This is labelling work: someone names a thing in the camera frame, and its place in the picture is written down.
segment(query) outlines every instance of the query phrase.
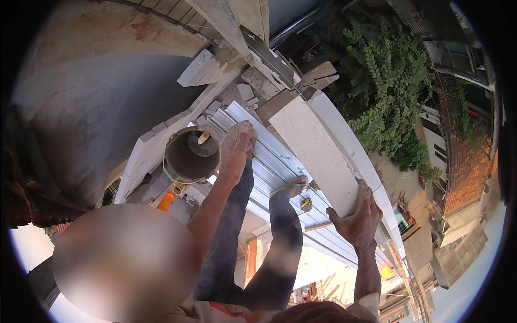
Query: orange bottle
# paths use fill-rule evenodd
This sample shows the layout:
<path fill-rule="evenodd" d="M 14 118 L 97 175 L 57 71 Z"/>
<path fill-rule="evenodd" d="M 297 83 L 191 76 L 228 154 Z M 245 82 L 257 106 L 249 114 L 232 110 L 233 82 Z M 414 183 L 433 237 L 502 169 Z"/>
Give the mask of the orange bottle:
<path fill-rule="evenodd" d="M 174 194 L 171 192 L 165 194 L 165 196 L 162 198 L 158 206 L 156 207 L 159 210 L 167 212 L 169 207 L 171 206 L 172 200 L 174 200 Z"/>

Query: leg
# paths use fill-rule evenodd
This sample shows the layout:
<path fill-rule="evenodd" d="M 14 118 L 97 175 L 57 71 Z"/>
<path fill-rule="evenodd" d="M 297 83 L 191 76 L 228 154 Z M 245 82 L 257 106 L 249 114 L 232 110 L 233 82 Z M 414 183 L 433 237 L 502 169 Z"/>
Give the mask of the leg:
<path fill-rule="evenodd" d="M 289 302 L 303 245 L 300 220 L 289 203 L 292 195 L 287 189 L 269 199 L 273 241 L 262 266 L 244 290 L 250 310 L 284 310 Z"/>
<path fill-rule="evenodd" d="M 224 206 L 221 219 L 203 260 L 201 275 L 194 289 L 194 300 L 235 304 L 233 299 L 242 294 L 233 278 L 237 262 L 238 236 L 246 213 L 246 205 L 253 189 L 251 160 Z"/>

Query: man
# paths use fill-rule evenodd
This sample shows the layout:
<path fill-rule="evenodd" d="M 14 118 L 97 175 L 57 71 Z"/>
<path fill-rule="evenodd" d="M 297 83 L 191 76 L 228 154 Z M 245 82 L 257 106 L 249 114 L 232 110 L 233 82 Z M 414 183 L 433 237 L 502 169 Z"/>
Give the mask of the man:
<path fill-rule="evenodd" d="M 375 262 L 375 230 L 382 212 L 372 190 L 359 182 L 358 208 L 340 218 L 327 213 L 337 232 L 358 257 L 355 303 L 346 310 L 332 302 L 309 302 L 286 309 L 303 244 L 300 220 L 289 199 L 307 187 L 295 178 L 271 192 L 269 213 L 273 240 L 263 264 L 243 290 L 234 283 L 238 235 L 253 188 L 252 158 L 256 134 L 249 121 L 232 127 L 221 147 L 219 176 L 187 228 L 203 257 L 192 294 L 157 322 L 363 322 L 378 321 L 381 277 Z"/>

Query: gray wall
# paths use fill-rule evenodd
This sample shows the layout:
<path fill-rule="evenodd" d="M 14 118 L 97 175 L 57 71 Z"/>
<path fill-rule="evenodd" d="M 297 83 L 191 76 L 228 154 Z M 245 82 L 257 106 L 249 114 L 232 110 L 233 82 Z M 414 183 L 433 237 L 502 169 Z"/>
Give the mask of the gray wall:
<path fill-rule="evenodd" d="M 78 59 L 24 79 L 12 102 L 35 129 L 58 187 L 93 206 L 138 137 L 204 90 L 176 82 L 191 61 L 143 53 Z"/>
<path fill-rule="evenodd" d="M 319 0 L 269 0 L 270 39 L 318 6 Z"/>

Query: hand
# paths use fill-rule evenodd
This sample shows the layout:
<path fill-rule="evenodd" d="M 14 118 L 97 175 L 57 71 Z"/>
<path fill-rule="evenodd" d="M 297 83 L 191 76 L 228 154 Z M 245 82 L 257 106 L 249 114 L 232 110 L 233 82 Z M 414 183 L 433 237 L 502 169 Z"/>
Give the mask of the hand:
<path fill-rule="evenodd" d="M 254 141 L 256 133 L 248 120 L 230 128 L 221 147 L 221 168 L 218 178 L 228 181 L 233 186 L 239 183 L 246 166 L 246 152 Z"/>
<path fill-rule="evenodd" d="M 372 189 L 362 179 L 357 179 L 357 210 L 346 218 L 340 218 L 333 208 L 327 208 L 327 214 L 334 223 L 336 231 L 355 248 L 375 246 L 375 231 L 383 218 L 383 212 L 375 203 Z"/>

